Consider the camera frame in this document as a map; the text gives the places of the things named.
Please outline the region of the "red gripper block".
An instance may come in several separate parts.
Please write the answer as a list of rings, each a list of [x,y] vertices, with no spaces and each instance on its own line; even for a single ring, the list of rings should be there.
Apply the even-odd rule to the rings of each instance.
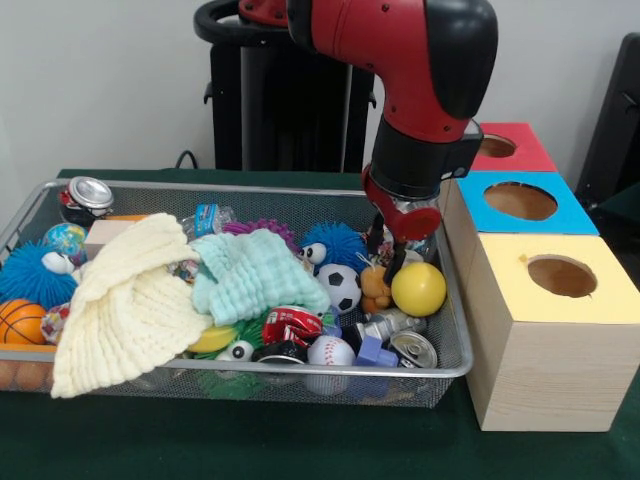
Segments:
[[[405,261],[405,243],[422,241],[434,233],[441,223],[441,213],[430,200],[405,200],[386,192],[374,182],[371,170],[371,165],[367,165],[362,172],[363,190],[380,214],[375,215],[368,231],[367,252],[369,256],[378,254],[385,225],[395,242],[383,277],[384,283],[391,286]]]

